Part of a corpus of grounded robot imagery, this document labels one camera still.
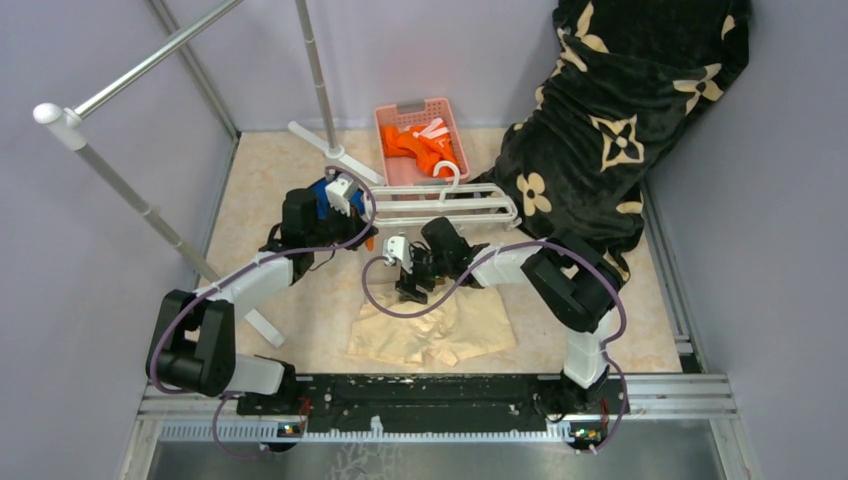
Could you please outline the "cream boxer underwear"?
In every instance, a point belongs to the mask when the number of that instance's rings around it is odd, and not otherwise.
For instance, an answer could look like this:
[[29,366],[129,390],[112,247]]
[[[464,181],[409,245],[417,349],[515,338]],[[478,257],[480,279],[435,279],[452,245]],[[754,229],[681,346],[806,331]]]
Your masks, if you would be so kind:
[[347,354],[403,367],[422,367],[431,358],[453,367],[516,346],[498,291],[459,288],[442,305],[416,318],[392,317],[365,302],[352,323]]

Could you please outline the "orange garment in basket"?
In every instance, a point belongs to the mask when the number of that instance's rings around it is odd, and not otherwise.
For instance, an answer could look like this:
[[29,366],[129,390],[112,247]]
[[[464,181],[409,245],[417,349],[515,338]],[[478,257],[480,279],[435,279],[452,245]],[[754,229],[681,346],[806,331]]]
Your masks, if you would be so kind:
[[447,171],[435,173],[439,162],[447,161],[460,167],[454,153],[450,131],[446,127],[427,133],[423,128],[400,131],[396,126],[380,128],[382,150],[386,157],[410,157],[415,159],[416,168],[430,176],[447,178]]

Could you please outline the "blue folded cloth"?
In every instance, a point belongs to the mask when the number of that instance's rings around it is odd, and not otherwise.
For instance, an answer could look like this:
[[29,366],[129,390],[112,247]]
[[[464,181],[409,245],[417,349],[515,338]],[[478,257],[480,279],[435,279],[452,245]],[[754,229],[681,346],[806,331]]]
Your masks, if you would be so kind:
[[[324,219],[328,216],[331,211],[335,211],[329,207],[327,198],[325,196],[324,187],[327,185],[329,181],[332,181],[329,178],[323,178],[316,181],[313,185],[309,187],[309,190],[312,191],[317,198],[317,216],[319,219]],[[363,202],[363,192],[357,185],[357,191],[354,194],[351,202],[354,206],[354,209],[351,211],[351,215],[353,211],[356,211],[358,214],[363,214],[365,212],[365,205]]]

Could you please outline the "white plastic clip hanger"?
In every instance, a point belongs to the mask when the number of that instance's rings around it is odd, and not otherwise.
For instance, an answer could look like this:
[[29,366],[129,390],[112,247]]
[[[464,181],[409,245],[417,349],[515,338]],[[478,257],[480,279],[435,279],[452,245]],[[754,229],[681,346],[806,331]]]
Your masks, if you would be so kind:
[[421,227],[440,217],[455,226],[500,224],[506,229],[521,223],[513,199],[493,183],[462,184],[457,167],[441,162],[453,174],[448,180],[422,185],[373,187],[363,195],[366,217],[378,228]]

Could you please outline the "metal drying rack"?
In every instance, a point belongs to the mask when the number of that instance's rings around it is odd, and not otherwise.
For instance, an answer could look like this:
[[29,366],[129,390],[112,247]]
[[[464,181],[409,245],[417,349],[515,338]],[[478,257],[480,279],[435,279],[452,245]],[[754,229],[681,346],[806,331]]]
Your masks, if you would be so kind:
[[[164,41],[141,1],[23,1],[16,60],[21,107],[74,106]],[[284,194],[316,179],[318,153],[279,137],[317,118],[295,4],[247,1],[195,40],[236,125],[228,137],[177,59],[156,66],[84,123],[95,149],[186,238],[212,234],[213,261],[247,260],[279,218]],[[20,202],[21,257],[31,266],[18,318],[36,348],[96,345],[142,352],[164,293],[191,275],[177,253],[79,157],[30,125],[9,174]]]

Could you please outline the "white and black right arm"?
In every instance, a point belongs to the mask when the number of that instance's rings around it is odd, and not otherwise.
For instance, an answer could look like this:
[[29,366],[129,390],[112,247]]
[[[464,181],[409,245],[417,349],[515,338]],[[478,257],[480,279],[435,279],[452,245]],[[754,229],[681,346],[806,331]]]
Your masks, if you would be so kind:
[[576,412],[599,403],[600,382],[610,370],[606,347],[616,337],[612,312],[623,308],[624,283],[601,254],[566,231],[512,245],[472,245],[445,217],[425,224],[421,234],[420,242],[392,236],[383,244],[387,264],[400,267],[395,286],[401,300],[423,304],[442,280],[457,288],[531,286],[569,331],[565,403]]

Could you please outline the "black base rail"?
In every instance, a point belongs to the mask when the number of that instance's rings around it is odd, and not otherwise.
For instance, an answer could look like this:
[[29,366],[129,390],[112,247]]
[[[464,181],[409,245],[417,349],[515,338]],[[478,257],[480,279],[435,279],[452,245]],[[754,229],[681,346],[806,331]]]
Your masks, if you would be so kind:
[[563,374],[302,374],[279,393],[247,393],[242,416],[292,415],[309,433],[391,434],[542,432],[569,415],[610,425],[628,411],[618,378],[582,391]]

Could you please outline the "black floral blanket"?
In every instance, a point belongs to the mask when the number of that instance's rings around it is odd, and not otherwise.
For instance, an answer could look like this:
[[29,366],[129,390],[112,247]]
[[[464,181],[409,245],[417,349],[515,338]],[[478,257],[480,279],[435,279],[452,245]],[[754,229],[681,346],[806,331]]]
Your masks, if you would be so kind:
[[522,230],[566,230],[623,278],[643,234],[648,171],[749,62],[749,1],[561,1],[560,52],[491,168]]

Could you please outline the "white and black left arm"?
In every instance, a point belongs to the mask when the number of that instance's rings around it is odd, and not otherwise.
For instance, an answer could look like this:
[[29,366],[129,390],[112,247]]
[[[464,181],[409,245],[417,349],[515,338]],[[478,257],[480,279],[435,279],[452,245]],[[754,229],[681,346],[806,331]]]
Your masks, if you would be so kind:
[[290,191],[280,222],[246,265],[205,288],[165,295],[146,361],[151,383],[165,394],[259,394],[273,412],[292,411],[300,399],[286,378],[293,366],[238,353],[236,323],[298,282],[316,253],[355,250],[377,232],[353,204],[321,209],[315,190]]

